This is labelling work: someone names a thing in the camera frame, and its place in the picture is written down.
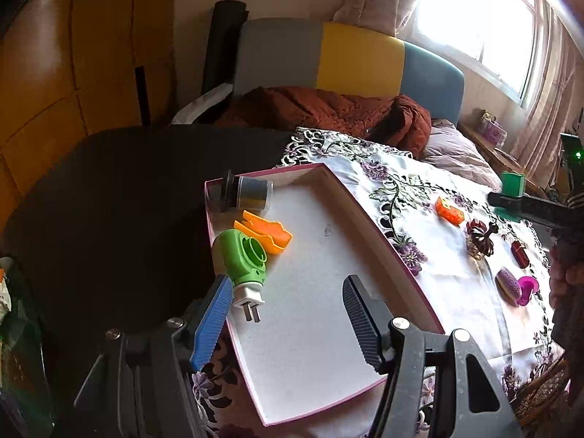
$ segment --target brown blanket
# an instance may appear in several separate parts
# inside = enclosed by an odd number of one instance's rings
[[[236,101],[217,125],[335,130],[411,151],[414,158],[431,131],[428,110],[407,96],[342,96],[309,87],[258,87]]]

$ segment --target black table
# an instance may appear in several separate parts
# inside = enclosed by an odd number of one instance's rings
[[[203,183],[278,164],[290,133],[171,125],[85,139],[8,220],[0,241],[30,283],[57,408],[72,403],[111,327],[148,329],[214,273]]]

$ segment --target embroidered tablecloth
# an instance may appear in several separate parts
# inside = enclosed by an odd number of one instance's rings
[[[281,162],[283,166],[325,163],[338,176],[394,245],[446,333],[458,327],[471,333],[510,399],[519,385],[539,376],[557,357],[550,339],[547,257],[528,222],[507,222],[495,215],[486,202],[488,187],[418,162],[409,152],[323,130],[299,128]],[[499,233],[491,236],[491,257],[476,261],[468,255],[465,222],[454,226],[440,219],[434,209],[439,196],[455,202],[465,212],[465,220],[498,225]],[[525,270],[510,252],[516,239],[525,244],[530,259]],[[503,266],[516,278],[538,279],[541,290],[526,307],[511,306],[498,292],[494,276]],[[425,376],[421,405],[433,399],[433,371],[426,370]],[[193,380],[208,434],[220,438],[364,436],[383,389],[378,385],[325,412],[263,427],[225,334],[212,362]],[[318,377],[307,370],[306,380]]]

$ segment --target white plug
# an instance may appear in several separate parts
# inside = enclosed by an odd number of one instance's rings
[[[260,322],[258,306],[265,303],[262,300],[262,288],[264,286],[257,281],[247,281],[233,289],[232,304],[243,310],[247,321],[251,321],[253,317],[256,323]]]

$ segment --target blue gripper pad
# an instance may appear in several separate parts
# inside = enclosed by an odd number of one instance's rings
[[[226,276],[223,277],[221,284],[212,295],[207,310],[195,330],[195,347],[191,356],[191,365],[195,370],[200,371],[211,359],[232,301],[233,283]],[[204,300],[201,307],[204,307],[206,303],[207,301]]]

